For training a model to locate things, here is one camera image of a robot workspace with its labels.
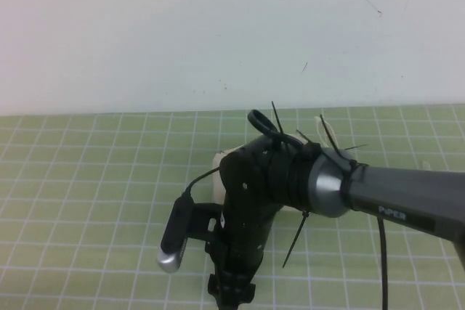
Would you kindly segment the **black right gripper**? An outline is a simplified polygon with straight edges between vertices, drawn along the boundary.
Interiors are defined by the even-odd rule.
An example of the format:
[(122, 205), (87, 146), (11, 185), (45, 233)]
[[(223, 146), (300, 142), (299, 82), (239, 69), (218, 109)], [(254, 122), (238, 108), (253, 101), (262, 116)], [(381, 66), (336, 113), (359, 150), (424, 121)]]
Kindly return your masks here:
[(208, 248), (214, 264), (208, 293), (219, 309), (238, 309), (253, 301), (256, 292), (253, 278), (262, 264), (275, 215), (221, 212), (214, 240)]

